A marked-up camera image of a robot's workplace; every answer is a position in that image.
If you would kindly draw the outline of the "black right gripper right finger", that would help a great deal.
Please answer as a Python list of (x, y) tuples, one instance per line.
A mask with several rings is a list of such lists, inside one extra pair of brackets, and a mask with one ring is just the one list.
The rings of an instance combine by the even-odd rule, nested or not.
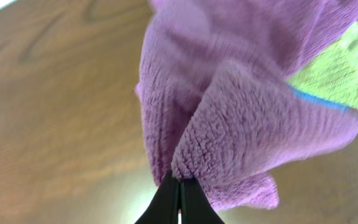
[(186, 179), (181, 183), (181, 223), (224, 224), (196, 179)]

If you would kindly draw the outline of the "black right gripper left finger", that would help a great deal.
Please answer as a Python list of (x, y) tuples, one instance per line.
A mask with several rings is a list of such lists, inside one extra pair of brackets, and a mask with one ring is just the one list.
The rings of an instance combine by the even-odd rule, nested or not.
[(135, 224), (177, 224), (179, 186), (179, 181), (172, 177), (172, 171), (167, 172), (146, 211)]

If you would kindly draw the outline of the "purple microfiber cloth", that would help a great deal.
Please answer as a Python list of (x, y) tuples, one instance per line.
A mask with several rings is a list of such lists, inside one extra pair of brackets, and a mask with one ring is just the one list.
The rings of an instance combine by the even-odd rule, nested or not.
[(269, 170), (344, 148), (358, 113), (286, 80), (358, 19), (358, 1), (152, 1), (137, 94), (156, 184), (199, 180), (216, 210), (272, 209)]

